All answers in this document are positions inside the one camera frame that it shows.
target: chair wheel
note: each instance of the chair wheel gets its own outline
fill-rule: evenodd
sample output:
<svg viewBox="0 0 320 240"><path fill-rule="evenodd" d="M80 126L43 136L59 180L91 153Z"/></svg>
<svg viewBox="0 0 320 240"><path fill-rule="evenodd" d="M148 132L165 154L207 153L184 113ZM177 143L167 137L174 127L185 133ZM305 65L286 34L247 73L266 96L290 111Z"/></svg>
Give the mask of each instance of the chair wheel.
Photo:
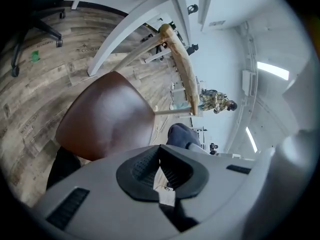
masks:
<svg viewBox="0 0 320 240"><path fill-rule="evenodd" d="M64 19L65 17L66 17L66 13L64 11L60 12L59 18Z"/></svg>
<svg viewBox="0 0 320 240"><path fill-rule="evenodd" d="M19 72L20 72L20 68L19 68L19 66L16 65L11 70L11 76L16 78L17 76L19 76Z"/></svg>
<svg viewBox="0 0 320 240"><path fill-rule="evenodd" d="M62 39L58 39L55 43L55 46L56 47L62 47L62 44L63 44L63 40Z"/></svg>

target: wooden stick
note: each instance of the wooden stick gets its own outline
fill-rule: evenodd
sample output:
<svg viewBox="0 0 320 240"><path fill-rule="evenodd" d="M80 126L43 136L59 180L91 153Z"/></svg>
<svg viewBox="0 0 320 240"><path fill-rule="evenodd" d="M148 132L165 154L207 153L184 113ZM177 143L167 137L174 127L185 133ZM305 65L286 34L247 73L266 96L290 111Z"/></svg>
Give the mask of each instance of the wooden stick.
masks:
<svg viewBox="0 0 320 240"><path fill-rule="evenodd" d="M163 24L159 30L162 38L171 50L174 62L185 87L186 98L191 104L191 112L196 116L198 114L199 95L196 76L193 72L189 55L169 24Z"/></svg>
<svg viewBox="0 0 320 240"><path fill-rule="evenodd" d="M118 71L128 65L130 62L134 61L136 58L140 57L145 52L149 51L150 49L162 44L163 37L161 34L156 34L154 37L148 39L147 41L140 44L137 48L135 48L132 52L130 52L122 61L116 65L112 71Z"/></svg>
<svg viewBox="0 0 320 240"><path fill-rule="evenodd" d="M163 116L163 115L174 115L174 114L182 114L182 113L190 113L190 108L184 108L184 109L175 109L175 110L163 110L163 111L156 111L154 114L156 116Z"/></svg>

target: wooden floor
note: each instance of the wooden floor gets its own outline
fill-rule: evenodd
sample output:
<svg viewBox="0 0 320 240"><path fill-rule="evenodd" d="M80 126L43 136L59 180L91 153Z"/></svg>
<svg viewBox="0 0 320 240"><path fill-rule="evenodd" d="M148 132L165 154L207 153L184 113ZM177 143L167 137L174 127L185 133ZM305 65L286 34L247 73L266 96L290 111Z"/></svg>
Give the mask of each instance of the wooden floor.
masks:
<svg viewBox="0 0 320 240"><path fill-rule="evenodd" d="M150 33L144 26L128 36L103 63L98 74L88 77L88 64L122 16L96 9L66 8L66 18L43 19L61 32L63 46L37 29L28 33L19 57L20 75L11 77L13 42L0 58L0 164L17 198L32 206L45 192L49 172L59 144L55 132L75 98L93 81L113 68ZM39 52L40 60L31 61ZM169 109L171 83L180 80L170 58L142 64L141 59L123 68L124 75L154 108ZM156 118L162 129L167 116ZM174 123L190 125L189 119L169 116L154 144L167 141ZM156 138L153 131L151 142Z"/></svg>

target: ceiling light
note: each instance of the ceiling light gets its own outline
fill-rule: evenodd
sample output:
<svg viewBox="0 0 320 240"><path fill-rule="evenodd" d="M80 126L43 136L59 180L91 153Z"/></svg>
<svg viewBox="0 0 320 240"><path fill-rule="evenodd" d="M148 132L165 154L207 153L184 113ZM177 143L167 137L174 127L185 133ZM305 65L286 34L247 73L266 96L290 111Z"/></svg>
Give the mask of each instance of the ceiling light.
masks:
<svg viewBox="0 0 320 240"><path fill-rule="evenodd" d="M260 70L264 70L267 71L271 74L274 74L278 77L283 78L284 80L288 80L289 79L289 71L285 70L281 67L277 67L277 66L272 66L266 63L262 63L262 62L257 62L257 67Z"/></svg>
<svg viewBox="0 0 320 240"><path fill-rule="evenodd" d="M250 139L250 141L251 141L251 144L252 144L254 153L256 153L258 149L257 149L257 146L256 146L256 143L255 143L255 141L254 141L254 138L252 138L251 132L249 131L248 127L245 128L245 131L246 131L246 133L247 133L248 136L249 136L249 139Z"/></svg>

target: wooden chair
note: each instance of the wooden chair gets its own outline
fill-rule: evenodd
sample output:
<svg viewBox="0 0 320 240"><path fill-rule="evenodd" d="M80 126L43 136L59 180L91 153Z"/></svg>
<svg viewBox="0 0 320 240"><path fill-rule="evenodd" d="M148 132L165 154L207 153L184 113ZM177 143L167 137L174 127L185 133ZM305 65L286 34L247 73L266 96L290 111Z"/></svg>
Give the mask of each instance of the wooden chair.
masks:
<svg viewBox="0 0 320 240"><path fill-rule="evenodd" d="M181 75L191 109L156 111L117 70L149 49L166 42ZM88 86L73 102L57 131L58 143L84 159L106 156L150 144L156 115L198 112L196 78L187 51L172 28L165 24L159 34L142 43L110 73Z"/></svg>

